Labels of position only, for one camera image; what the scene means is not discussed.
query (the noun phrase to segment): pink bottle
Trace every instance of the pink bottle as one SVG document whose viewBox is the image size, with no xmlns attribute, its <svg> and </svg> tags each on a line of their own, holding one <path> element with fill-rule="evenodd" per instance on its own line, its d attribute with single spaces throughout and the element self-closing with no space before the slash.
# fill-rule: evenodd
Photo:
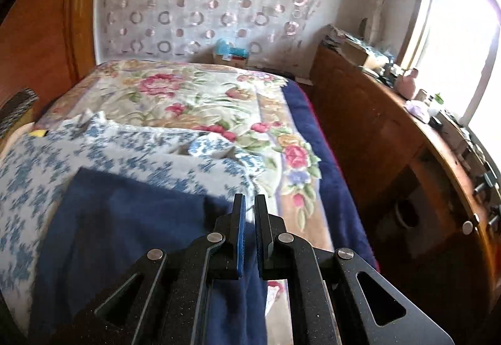
<svg viewBox="0 0 501 345">
<path fill-rule="evenodd" d="M 419 71 L 412 68 L 404 75 L 399 75 L 395 81 L 395 90 L 405 99 L 412 100 L 416 96 L 416 78 Z"/>
</svg>

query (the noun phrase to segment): blue garment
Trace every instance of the blue garment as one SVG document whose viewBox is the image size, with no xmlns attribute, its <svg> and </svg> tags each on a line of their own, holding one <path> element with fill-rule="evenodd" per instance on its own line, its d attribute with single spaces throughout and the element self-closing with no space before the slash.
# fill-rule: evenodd
<svg viewBox="0 0 501 345">
<path fill-rule="evenodd" d="M 322 160 L 319 162 L 322 173 L 320 197 L 334 247 L 349 247 L 376 268 L 376 259 L 367 240 L 353 198 L 336 159 L 320 130 L 307 97 L 293 81 L 288 81 L 287 86 L 283 87 L 282 91 L 297 130 L 310 143 L 315 155 Z"/>
<path fill-rule="evenodd" d="M 184 249 L 230 211 L 225 200 L 80 168 L 42 243 L 28 338 L 41 343 L 149 249 Z M 254 226 L 246 224 L 245 234 L 243 277 L 214 282 L 207 344 L 266 344 Z"/>
</svg>

